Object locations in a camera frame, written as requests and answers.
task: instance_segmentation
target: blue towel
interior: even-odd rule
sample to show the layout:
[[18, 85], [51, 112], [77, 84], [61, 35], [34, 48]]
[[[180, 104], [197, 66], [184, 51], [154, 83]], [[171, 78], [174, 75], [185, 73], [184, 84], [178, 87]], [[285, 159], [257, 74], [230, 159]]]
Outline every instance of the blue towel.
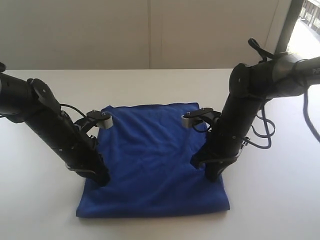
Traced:
[[190, 165], [205, 134], [184, 128], [181, 115], [197, 109], [197, 103], [106, 107], [113, 127], [99, 130], [98, 150], [111, 181], [98, 187], [87, 179], [76, 215], [169, 217], [229, 210], [222, 178], [209, 182], [204, 168]]

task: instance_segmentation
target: white table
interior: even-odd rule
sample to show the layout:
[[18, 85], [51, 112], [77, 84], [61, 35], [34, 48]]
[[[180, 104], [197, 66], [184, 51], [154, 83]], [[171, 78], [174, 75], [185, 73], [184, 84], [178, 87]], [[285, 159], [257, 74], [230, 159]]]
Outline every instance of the white table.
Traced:
[[[107, 105], [199, 102], [220, 111], [230, 69], [20, 70], [40, 78], [60, 103], [83, 112]], [[320, 130], [320, 87], [310, 90], [310, 117]], [[231, 210], [158, 219], [79, 219], [84, 179], [25, 124], [0, 119], [2, 240], [309, 240], [320, 235], [319, 144], [302, 115], [302, 97], [268, 103], [276, 124], [273, 147], [248, 146], [223, 173]], [[67, 110], [75, 120], [78, 114]], [[254, 122], [260, 132], [263, 124]], [[263, 140], [253, 138], [263, 144]]]

